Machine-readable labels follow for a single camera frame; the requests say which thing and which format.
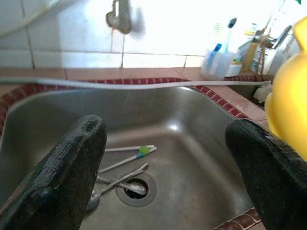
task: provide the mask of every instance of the sink drain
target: sink drain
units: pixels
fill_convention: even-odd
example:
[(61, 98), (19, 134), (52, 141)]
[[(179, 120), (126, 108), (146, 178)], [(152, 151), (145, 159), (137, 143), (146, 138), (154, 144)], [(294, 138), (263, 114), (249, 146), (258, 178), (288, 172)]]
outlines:
[(132, 207), (142, 207), (154, 200), (156, 188), (153, 179), (149, 175), (143, 173), (139, 176), (127, 180), (126, 183), (142, 185), (146, 188), (147, 192), (145, 195), (140, 195), (128, 189), (117, 187), (116, 193), (119, 199), (126, 205)]

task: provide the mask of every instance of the wall faucet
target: wall faucet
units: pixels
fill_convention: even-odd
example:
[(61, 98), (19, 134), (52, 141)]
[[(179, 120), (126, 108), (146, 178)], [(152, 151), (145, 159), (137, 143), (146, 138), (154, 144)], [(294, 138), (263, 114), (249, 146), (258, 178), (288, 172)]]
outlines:
[(113, 0), (113, 10), (106, 14), (106, 23), (124, 34), (131, 31), (129, 0)]

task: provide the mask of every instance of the sink basin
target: sink basin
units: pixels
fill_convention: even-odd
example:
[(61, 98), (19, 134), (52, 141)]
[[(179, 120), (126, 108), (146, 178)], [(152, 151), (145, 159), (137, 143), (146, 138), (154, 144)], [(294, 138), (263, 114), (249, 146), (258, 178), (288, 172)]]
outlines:
[[(69, 127), (88, 114), (105, 120), (108, 148), (154, 144), (157, 150), (103, 174), (115, 180), (147, 162), (149, 169), (128, 182), (144, 185), (148, 194), (113, 189), (86, 213), (80, 229), (210, 230), (252, 207), (224, 141), (234, 118), (186, 87), (45, 92), (16, 103), (0, 146), (5, 175), (0, 207)], [(136, 153), (105, 153), (100, 168)], [(96, 183), (95, 190), (104, 186)]]

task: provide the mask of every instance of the white hose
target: white hose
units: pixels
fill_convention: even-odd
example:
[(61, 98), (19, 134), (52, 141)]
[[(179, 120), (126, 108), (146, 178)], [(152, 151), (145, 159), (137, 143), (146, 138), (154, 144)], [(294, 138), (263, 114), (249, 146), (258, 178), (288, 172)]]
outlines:
[(49, 3), (46, 3), (42, 8), (40, 8), (37, 12), (34, 14), (24, 17), (21, 21), (17, 22), (16, 24), (8, 26), (7, 29), (0, 31), (0, 37), (7, 36), (17, 30), (20, 30), (21, 28), (29, 25), (30, 23), (34, 22), (35, 20), (39, 19), (41, 16), (43, 16), (45, 13), (50, 11), (52, 8), (54, 8), (56, 5), (61, 3), (64, 0), (51, 0)]
[(40, 84), (57, 85), (79, 88), (108, 89), (108, 90), (148, 90), (169, 88), (178, 86), (197, 86), (197, 85), (267, 85), (270, 81), (180, 81), (158, 84), (143, 85), (121, 85), (121, 84), (102, 84), (75, 80), (59, 80), (51, 78), (28, 78), (28, 77), (1, 77), (0, 84)]

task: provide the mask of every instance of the white tile wall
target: white tile wall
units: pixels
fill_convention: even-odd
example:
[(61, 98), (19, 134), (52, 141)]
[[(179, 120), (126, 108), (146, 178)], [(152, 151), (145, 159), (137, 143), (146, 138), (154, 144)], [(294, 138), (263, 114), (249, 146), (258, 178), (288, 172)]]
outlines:
[(37, 68), (120, 68), (122, 54), (34, 51)]
[(186, 56), (158, 54), (124, 54), (123, 68), (170, 68), (184, 66)]
[[(50, 1), (0, 0), (0, 33)], [(216, 21), (238, 17), (263, 24), (280, 0), (130, 0), (128, 35), (106, 24), (112, 1), (65, 0), (28, 27), (0, 37), (0, 67), (199, 67)]]

